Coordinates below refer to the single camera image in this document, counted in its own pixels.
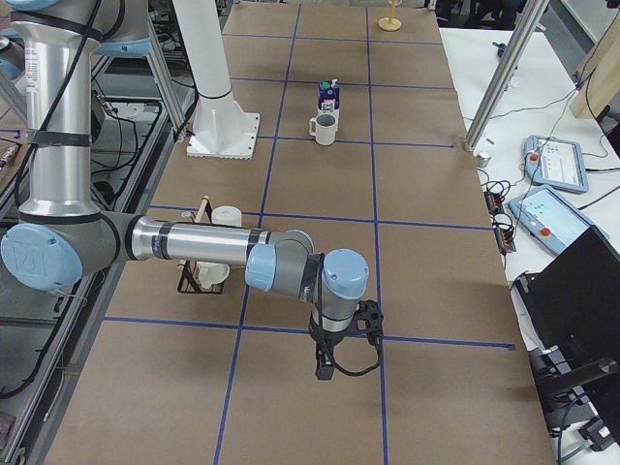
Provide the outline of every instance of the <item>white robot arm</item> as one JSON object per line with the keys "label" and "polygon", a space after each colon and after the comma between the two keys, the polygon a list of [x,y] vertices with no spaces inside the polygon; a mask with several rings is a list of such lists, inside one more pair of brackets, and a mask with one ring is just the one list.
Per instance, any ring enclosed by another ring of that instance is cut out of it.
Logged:
{"label": "white robot arm", "polygon": [[[333,348],[351,333],[368,336],[379,355],[371,368],[378,366],[383,316],[375,302],[359,301],[366,290],[368,265],[357,252],[340,249],[324,256],[314,253],[304,232],[159,222],[103,212],[91,200],[91,54],[99,50],[144,56],[149,48],[146,0],[6,3],[14,9],[13,28],[25,45],[30,144],[30,195],[19,206],[20,224],[1,244],[2,260],[13,276],[31,288],[54,291],[129,260],[244,264],[249,286],[314,303],[309,329],[317,342],[319,379],[330,379],[334,367],[340,369]],[[174,1],[177,12],[178,7],[212,7],[209,27],[216,27],[219,37],[213,1],[200,3]],[[213,46],[222,47],[221,38]],[[230,89],[228,70],[226,79]]]}

